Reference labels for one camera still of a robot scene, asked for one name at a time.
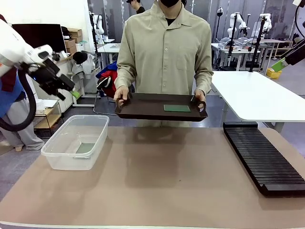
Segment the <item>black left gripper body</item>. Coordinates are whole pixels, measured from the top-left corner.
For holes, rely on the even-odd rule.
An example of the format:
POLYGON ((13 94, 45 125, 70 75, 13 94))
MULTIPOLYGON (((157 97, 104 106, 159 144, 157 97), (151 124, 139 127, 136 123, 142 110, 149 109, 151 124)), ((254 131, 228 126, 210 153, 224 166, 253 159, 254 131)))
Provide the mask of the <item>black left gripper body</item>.
POLYGON ((59 79, 57 73, 59 68, 51 59, 43 63, 25 63, 24 69, 28 76, 38 83, 40 88, 49 95, 58 95, 59 79))

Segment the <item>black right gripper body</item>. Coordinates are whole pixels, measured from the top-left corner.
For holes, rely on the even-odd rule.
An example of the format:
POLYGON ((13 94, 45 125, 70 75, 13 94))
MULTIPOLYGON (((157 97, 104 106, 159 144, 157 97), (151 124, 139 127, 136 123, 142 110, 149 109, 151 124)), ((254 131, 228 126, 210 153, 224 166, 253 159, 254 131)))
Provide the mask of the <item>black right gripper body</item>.
POLYGON ((295 65, 305 58, 305 38, 297 42, 285 55, 288 65, 295 65))

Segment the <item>person's right hand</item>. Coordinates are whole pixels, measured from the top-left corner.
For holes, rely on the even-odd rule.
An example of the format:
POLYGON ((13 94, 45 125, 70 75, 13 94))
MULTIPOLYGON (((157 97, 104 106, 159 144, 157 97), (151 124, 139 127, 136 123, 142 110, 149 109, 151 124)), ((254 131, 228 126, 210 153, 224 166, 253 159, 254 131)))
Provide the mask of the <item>person's right hand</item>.
POLYGON ((114 100, 118 106, 123 106, 123 104, 128 100, 129 88, 126 86, 120 86, 116 89, 114 100))

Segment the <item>person's left hand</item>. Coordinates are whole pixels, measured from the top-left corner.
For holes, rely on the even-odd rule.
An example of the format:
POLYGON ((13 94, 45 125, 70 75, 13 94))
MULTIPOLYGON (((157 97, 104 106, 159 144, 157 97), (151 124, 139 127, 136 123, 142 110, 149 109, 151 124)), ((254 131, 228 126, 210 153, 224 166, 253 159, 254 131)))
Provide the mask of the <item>person's left hand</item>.
POLYGON ((199 111, 206 109, 206 98, 205 94, 201 89, 196 89, 194 91, 195 104, 197 105, 199 111))

